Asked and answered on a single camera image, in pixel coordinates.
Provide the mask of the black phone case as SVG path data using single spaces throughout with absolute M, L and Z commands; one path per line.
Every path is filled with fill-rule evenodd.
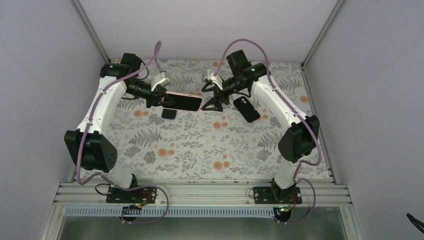
M 260 118 L 259 112 L 245 96 L 235 99 L 233 105 L 248 123 L 252 123 Z

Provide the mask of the black phone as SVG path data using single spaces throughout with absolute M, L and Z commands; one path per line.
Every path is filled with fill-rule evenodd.
M 174 120 L 177 116 L 177 110 L 175 109 L 163 109 L 161 113 L 161 117 L 166 120 Z

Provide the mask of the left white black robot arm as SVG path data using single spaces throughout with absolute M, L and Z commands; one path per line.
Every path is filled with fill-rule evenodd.
M 118 151 L 108 140 L 106 132 L 115 114 L 119 101 L 125 94 L 145 99 L 146 106 L 158 107 L 164 104 L 165 86 L 171 81 L 164 70 L 160 70 L 151 82 L 137 78 L 151 63 L 133 53 L 124 53 L 119 63 L 105 63 L 100 70 L 100 79 L 95 97 L 89 110 L 75 130 L 64 135 L 66 147 L 76 166 L 75 179 L 85 185 L 99 176 L 113 188 L 120 189 L 119 196 L 131 203 L 139 197 L 135 176 L 117 163 Z

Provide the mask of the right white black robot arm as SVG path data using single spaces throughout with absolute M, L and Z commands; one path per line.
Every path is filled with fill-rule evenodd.
M 291 195 L 299 180 L 297 175 L 303 164 L 318 166 L 322 161 L 322 148 L 318 141 L 320 121 L 317 116 L 308 116 L 301 111 L 279 88 L 269 71 L 269 64 L 252 64 L 243 50 L 238 50 L 226 58 L 232 77 L 223 79 L 218 71 L 205 70 L 202 92 L 213 92 L 213 97 L 201 109 L 203 111 L 223 111 L 233 94 L 247 97 L 254 94 L 271 110 L 284 130 L 278 142 L 278 150 L 283 160 L 278 172 L 272 178 L 270 195 L 274 202 L 284 203 Z

